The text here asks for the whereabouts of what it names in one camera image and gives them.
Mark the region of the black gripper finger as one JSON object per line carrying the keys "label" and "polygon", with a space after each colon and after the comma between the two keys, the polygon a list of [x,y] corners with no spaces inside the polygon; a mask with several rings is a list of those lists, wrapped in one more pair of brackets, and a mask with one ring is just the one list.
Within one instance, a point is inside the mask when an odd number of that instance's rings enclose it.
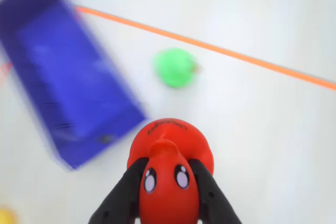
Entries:
{"label": "black gripper finger", "polygon": [[137,159],[123,174],[101,205],[92,214],[89,224],[135,223],[139,214],[139,192],[143,172],[149,159]]}
{"label": "black gripper finger", "polygon": [[205,165],[197,159],[191,159],[188,163],[198,187],[199,219],[202,223],[241,224],[233,207]]}

